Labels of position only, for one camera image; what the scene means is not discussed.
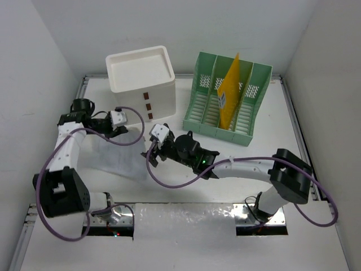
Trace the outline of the clear plastic document sleeve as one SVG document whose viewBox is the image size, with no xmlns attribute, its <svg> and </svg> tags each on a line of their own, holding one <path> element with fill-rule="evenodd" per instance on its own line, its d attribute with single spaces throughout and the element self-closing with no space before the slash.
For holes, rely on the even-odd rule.
<svg viewBox="0 0 361 271">
<path fill-rule="evenodd" d="M 130 146 L 119 146 L 120 143 L 133 142 L 139 136 L 138 128 L 129 128 L 127 133 L 112 138 L 116 144 L 94 136 L 87 165 L 92 169 L 144 182 L 148 177 L 146 161 L 142 156 L 146 150 L 144 138 Z"/>
</svg>

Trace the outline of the white drawer cabinet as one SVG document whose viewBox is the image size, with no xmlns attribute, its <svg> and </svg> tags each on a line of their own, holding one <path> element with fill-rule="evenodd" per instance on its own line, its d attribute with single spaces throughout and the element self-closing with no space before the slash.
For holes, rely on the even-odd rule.
<svg viewBox="0 0 361 271">
<path fill-rule="evenodd" d="M 176 113 L 175 74 L 165 46 L 108 55 L 105 62 L 110 90 L 119 106 L 137 110 L 145 121 Z M 143 93 L 149 94 L 149 100 Z"/>
</svg>

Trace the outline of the yellow plastic folder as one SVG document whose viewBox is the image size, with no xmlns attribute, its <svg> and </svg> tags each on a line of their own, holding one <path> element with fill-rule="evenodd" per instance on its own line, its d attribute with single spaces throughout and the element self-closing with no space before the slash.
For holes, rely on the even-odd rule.
<svg viewBox="0 0 361 271">
<path fill-rule="evenodd" d="M 239 53 L 236 54 L 232 64 L 217 90 L 219 101 L 220 121 L 219 127 L 228 130 L 236 107 L 240 100 L 240 63 Z"/>
</svg>

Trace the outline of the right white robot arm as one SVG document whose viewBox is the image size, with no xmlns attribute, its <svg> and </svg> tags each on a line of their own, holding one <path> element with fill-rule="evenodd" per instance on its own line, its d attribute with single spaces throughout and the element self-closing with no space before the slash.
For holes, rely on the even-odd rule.
<svg viewBox="0 0 361 271">
<path fill-rule="evenodd" d="M 246 178 L 271 184 L 257 194 L 250 214 L 259 223 L 266 223 L 279 208 L 288 203 L 306 204 L 309 201 L 312 167 L 284 148 L 279 148 L 271 157 L 233 158 L 218 151 L 200 146 L 192 132 L 174 137 L 169 132 L 165 137 L 151 136 L 151 146 L 142 153 L 146 167 L 157 167 L 157 158 L 172 160 L 192 169 L 196 177 L 186 186 L 199 179 Z"/>
</svg>

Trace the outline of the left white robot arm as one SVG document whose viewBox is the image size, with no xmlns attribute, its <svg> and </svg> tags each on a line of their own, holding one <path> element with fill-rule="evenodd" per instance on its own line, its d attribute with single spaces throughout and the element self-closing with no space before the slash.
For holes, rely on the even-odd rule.
<svg viewBox="0 0 361 271">
<path fill-rule="evenodd" d="M 61 115 L 58 122 L 59 145 L 71 131 L 89 128 L 106 138 L 127 133 L 127 117 L 121 109 L 108 111 L 102 119 L 93 118 L 95 103 L 75 99 L 70 112 Z M 42 175 L 39 199 L 46 217 L 58 217 L 90 209 L 90 193 L 78 175 L 77 162 L 82 141 L 90 134 L 85 130 L 72 134 L 56 152 Z"/>
</svg>

